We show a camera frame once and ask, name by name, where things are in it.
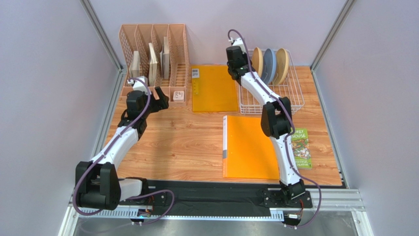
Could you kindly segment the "yellow beige plate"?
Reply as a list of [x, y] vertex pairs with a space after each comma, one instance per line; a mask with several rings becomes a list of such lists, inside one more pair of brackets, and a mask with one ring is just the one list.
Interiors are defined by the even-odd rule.
[[259, 47], [254, 48], [251, 62], [252, 62], [253, 68], [257, 72], [258, 76], [261, 78], [264, 62], [263, 62], [263, 52]]

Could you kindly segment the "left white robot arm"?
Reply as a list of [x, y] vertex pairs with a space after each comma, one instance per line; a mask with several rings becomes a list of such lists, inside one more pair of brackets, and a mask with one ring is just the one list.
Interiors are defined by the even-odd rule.
[[117, 168], [144, 134], [147, 117], [151, 113], [168, 109], [169, 97], [160, 87], [156, 87], [155, 92], [157, 98], [152, 92], [129, 92], [127, 108], [110, 142], [90, 161], [81, 161], [76, 166], [76, 188], [73, 194], [76, 208], [114, 210], [121, 201], [140, 196], [142, 191], [148, 189], [145, 178], [119, 178]]

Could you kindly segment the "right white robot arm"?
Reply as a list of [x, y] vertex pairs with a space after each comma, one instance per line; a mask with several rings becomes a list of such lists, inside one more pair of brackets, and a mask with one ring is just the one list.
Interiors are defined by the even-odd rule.
[[295, 127], [290, 115], [290, 100], [279, 97], [262, 82], [240, 46], [227, 47], [226, 54], [228, 73], [232, 79], [262, 105], [261, 129], [269, 137], [278, 163], [279, 200], [287, 206], [302, 205], [306, 199], [306, 188], [292, 151], [291, 136]]

